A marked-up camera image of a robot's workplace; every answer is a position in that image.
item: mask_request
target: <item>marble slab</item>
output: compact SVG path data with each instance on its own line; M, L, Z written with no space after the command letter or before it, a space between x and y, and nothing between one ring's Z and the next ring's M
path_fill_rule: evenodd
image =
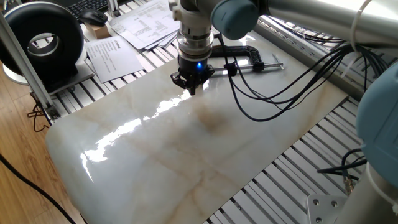
M308 69L254 32L226 43L254 46L265 62L275 62L274 53L285 63L285 70L245 72L265 95ZM217 67L223 60L210 63ZM173 60L62 118L47 133L47 149L88 223L201 224L347 97L326 82L295 109L256 123L236 106L226 75L215 75L190 96L171 82L176 70ZM300 91L312 75L278 99ZM258 118L279 111L239 99Z

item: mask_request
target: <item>black cable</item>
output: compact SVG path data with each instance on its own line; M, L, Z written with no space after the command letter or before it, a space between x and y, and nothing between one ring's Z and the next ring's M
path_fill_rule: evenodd
M335 69L330 73L330 75L328 75L317 87L315 87L314 89L312 89L310 92L308 92L301 100L300 102L298 102L296 105L292 106L291 108L289 108L289 110L295 108L296 106L298 106L299 104L303 103L303 101L306 99L306 97L311 94L312 92L314 92L317 88L319 88L322 84L324 84L333 74L334 72L337 70L337 68L340 66L340 63L343 61L343 58L340 59L340 61L338 62L338 65L335 67Z
M33 182L28 180L26 177L24 177L18 170L16 170L2 154L0 154L0 161L15 175L17 176L21 181L23 181L25 184L29 185L33 189L35 189L38 193L43 195L48 201L50 201L61 213L62 215L72 224L76 224L75 221L68 215L68 213L43 189L35 185Z
M338 172L338 171L324 172L323 174L334 174L334 175L341 175L341 176L343 175L342 172ZM356 177L356 176L354 176L354 175L349 175L349 177L350 177L351 179L353 179L353 180L356 180L356 181L359 180L359 177Z
M27 117L28 117L28 118L33 118L33 130L34 130L35 132L41 132L41 131L43 131L45 128L49 128L47 125L43 125L43 128L42 128L42 129L40 129L40 130L37 130L37 129L36 129L36 118L37 118L38 116L44 116L43 112L37 109L38 107L39 107L39 103L36 102L36 105L33 107L32 112L30 112L30 113L27 114Z
M319 174L324 174L324 173L329 173L329 172L334 172L334 171L340 171L340 170L344 170L344 169L350 169L350 168L355 168L361 165L366 164L368 161L366 159L359 161L359 162L353 162L351 164L348 165L344 165L344 166L339 166L339 167L332 167L332 168L327 168L327 169L320 169L317 170L317 173Z
M357 153L357 152L362 152L362 149L353 149L353 150L347 152L346 154L344 154L344 156L341 158L341 166L345 166L346 160L347 160L349 155ZM348 176L347 169L342 169L341 172L343 173L343 177L347 177Z
M32 112L27 114L28 118L33 118L33 130L35 132L41 132L43 131L45 128L49 128L47 125L43 125L43 128L40 130L36 130L36 118L38 116L44 116L45 119L47 120L47 122L49 123L49 125L51 126L51 122L49 120L49 118L44 114L44 109L42 104L36 100L36 98L34 97L33 93L30 93L31 97L33 98L33 100L35 101L35 106L32 109Z
M223 52L226 55L226 48L225 48L225 44L224 44L222 35L218 34L218 35L215 35L215 37L220 40L221 46L223 48ZM357 47L358 47L358 51L365 58L366 65L367 65L367 62L369 62L370 66L375 71L375 74L380 76L384 72L386 63L382 62L382 59L379 56L370 52L368 49L365 49L364 47L361 47L359 45ZM266 96L260 94L258 91L252 89L249 86L249 84L247 83L247 81L238 65L238 61L237 61L236 57L234 57L233 63L228 63L228 58L227 58L227 56L225 56L224 59L225 59L226 64L224 67L228 71L228 80L231 85L231 90L232 90L234 100L235 100L236 105L238 106L239 110L241 110L241 112L247 118L249 118L253 121L265 122L265 121L270 121L272 119L275 119L275 118L279 117L281 114L285 113L287 110L291 110L291 109L295 108L296 106L298 106L299 104L301 104L309 94L313 93L317 88L319 88L322 84L324 84L326 82L326 80L328 80L331 77L332 74L335 73L336 69L341 64L343 58L352 52L354 52L354 50L353 50L352 46L350 46L350 45L344 45L344 46L336 48L335 50L332 50L330 53L326 54L319 61L317 61L315 63L315 65L310 67L307 71L305 71L298 78L296 78L292 83L290 83L283 90L281 90L280 92L278 92L272 96L269 96L269 97L266 97ZM275 97L277 97L277 96L283 94L285 91L289 90L294 84L296 84L300 79L302 79L305 75L307 75L309 72L311 72L317 65L322 63L328 57L330 57L330 58L322 65L322 67L319 69L319 71L308 81L308 83L304 86L304 88L300 92L298 92L296 95L292 96L291 98L289 98L287 100L282 100L282 101L273 100ZM319 81L319 79L324 77L331 69L333 69L333 71L327 77L325 77L325 79L320 84L318 84L315 88L312 88L312 86L316 85L316 83ZM239 75L241 76L241 79L242 79L244 85L250 91L250 93L252 95L245 93L244 91L242 91L242 89L240 89L235 84L234 80L232 79L232 76L235 76L237 74L237 72L239 72ZM244 96L246 96L250 99L261 100L266 103L270 103L270 104L278 107L278 109L280 109L280 111L278 113L276 113L275 115L270 116L268 118L263 118L263 119L254 118L254 117L250 116L241 106L238 96L236 94L236 90L238 90L240 93L242 93ZM306 94L306 95L300 100L300 102L295 104L304 94ZM278 106L281 104L287 104L287 106L285 106L284 108L281 108Z
M363 60L365 61L365 81L363 83L363 92L366 92L366 82L368 81L368 62L363 53L362 53L362 57L363 57Z
M273 17L270 17L270 18L274 22L278 23L278 25L283 26L284 28L286 28L287 30L289 30L291 33L295 34L298 37L303 37L305 40L311 40L311 41L314 41L314 42L323 42L323 43L337 43L337 44L346 42L343 39L326 39L326 38L323 38L323 37L315 37L315 36L312 36L312 35L300 33L298 31L294 30L292 27L289 27L286 24L281 23L277 19L274 19Z
M361 157L357 158L356 160L354 160L354 162L358 162L358 161L360 161L363 158L365 158L365 156L361 156Z

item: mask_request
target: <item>cable bundle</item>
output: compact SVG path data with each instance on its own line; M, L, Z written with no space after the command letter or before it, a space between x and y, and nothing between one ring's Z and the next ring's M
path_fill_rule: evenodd
M355 168L361 165L365 165L368 161L365 159L364 156L361 156L357 158L354 162L350 164L346 164L347 157L351 154L357 153L357 152L362 152L362 149L353 149L349 152L347 152L343 158L341 159L341 166L339 167L332 167L332 168L327 168L327 169L320 169L317 170L319 174L335 174L335 175L342 175L343 177L349 177L353 180L359 180L358 177L355 177L353 175L349 175L347 169L350 168Z
M220 40L221 46L223 47L223 50L226 53L225 44L224 44L221 34L217 34L217 35L215 35L215 37ZM376 54L372 53L368 49L365 49L364 47L361 47L359 45L357 46L357 50L364 57L365 67L368 66L368 62L369 62L370 66L372 66L376 76L380 76L387 69L387 63L385 61L383 61ZM299 104L301 104L302 101L304 99L306 99L306 97L309 94L311 94L313 91L315 91L317 88L319 88L322 84L324 84L331 77L331 75L336 71L336 69L338 68L341 61L344 59L344 57L352 52L354 52L354 50L353 50L352 46L350 46L350 45L344 45L342 47L338 47L337 49L331 51L330 53L328 53L324 57L322 57L315 65L313 65L307 71L305 71L303 74L301 74L301 76L299 76L296 80L294 80L286 88L284 88L280 92L276 93L275 95L272 95L269 97L266 97L266 96L260 94L258 91L253 90L249 86L249 84L247 83L247 81L245 80L245 78L242 74L242 71L238 65L238 61L236 60L236 58L234 58L233 63L228 63L228 58L225 57L226 65L224 67L228 71L229 82L231 84L232 93L233 93L233 96L234 96L234 99L235 99L235 102L236 102L238 108L241 110L241 112L246 117L248 117L252 121L265 122L265 121L270 121L272 119L275 119L275 118L279 117L280 115L282 115L283 113L285 113L286 111L291 110L291 109L295 108L296 106L298 106ZM296 84L305 75L310 73L317 65L321 64L323 61L325 61L329 57L330 57L330 59L328 59L323 64L321 69L319 69L319 71L311 78L311 80L305 85L305 87L303 88L302 91L300 91L299 93L297 93L296 95L294 95L293 97L291 97L287 100L275 101L275 97L286 92L290 87L292 87L294 84ZM317 83L317 81L319 81L319 79L324 77L327 74L327 72L330 71L332 68L333 68L333 71L327 77L325 77L325 79L320 84L318 84L315 88L310 90ZM237 74L237 72L239 72L239 75L240 75L244 85L246 86L246 88L248 88L249 93L245 93L244 91L242 91L242 89L238 88L236 86L235 82L233 81L232 77L235 76L235 74ZM367 70L365 70L365 84L364 84L365 91L366 91L367 77L368 77L368 72L367 72ZM251 99L259 100L259 101L263 101L265 103L270 103L272 105L275 105L276 107L278 107L278 109L280 109L280 111L277 114L270 116L268 118L254 118L254 117L250 116L247 112L245 112L244 108L240 105L237 94L236 94L236 90L238 90L244 96L249 97ZM287 106L281 108L280 105L283 105L283 104L287 104Z
M36 129L36 118L38 116L45 116L47 121L49 122L49 124L51 125L50 121L48 120L47 116L44 114L44 110L42 109L42 105L39 101L36 100L36 98L34 98L33 93L30 93L30 95L33 97L33 99L35 100L36 104L32 109L32 112L27 114L28 118L33 118L33 130L35 132L41 132L43 131L45 128L49 128L47 125L43 125L42 129Z
M323 37L315 37L312 35L308 35L305 34L303 32L299 32L289 26L287 26L286 24L283 24L281 22L279 22L277 19L274 19L273 17L269 17L270 19L272 19L274 22L278 23L278 25L284 27L285 29L289 30L291 33L293 33L294 35L301 37L305 40L309 40L309 41L314 41L314 42L322 42L322 43L335 43L335 44L340 44L340 43L344 43L346 42L345 40L342 39L327 39L327 38L323 38Z

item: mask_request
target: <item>computer mouse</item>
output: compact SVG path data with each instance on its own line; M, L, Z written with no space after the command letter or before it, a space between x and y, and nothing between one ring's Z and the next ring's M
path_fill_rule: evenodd
M108 17L105 14L95 9L84 10L79 14L79 19L82 22L100 27L105 26L106 21L108 21Z

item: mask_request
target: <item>metal pole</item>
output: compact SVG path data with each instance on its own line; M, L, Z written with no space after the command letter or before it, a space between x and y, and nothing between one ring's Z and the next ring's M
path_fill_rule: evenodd
M25 76L27 82L36 94L37 99L41 102L45 109L53 107L53 102L44 88L43 83L37 76L32 64L27 58L17 38L12 32L3 14L0 13L0 41L6 46L11 57L17 63L19 70Z
M276 67L280 67L283 68L283 62L277 62L277 63L267 63L264 64L264 68L276 68ZM253 65L241 65L239 66L239 68L241 70L245 70L245 69L253 69ZM224 71L226 70L224 67L217 67L213 69L215 72L220 72L220 71Z

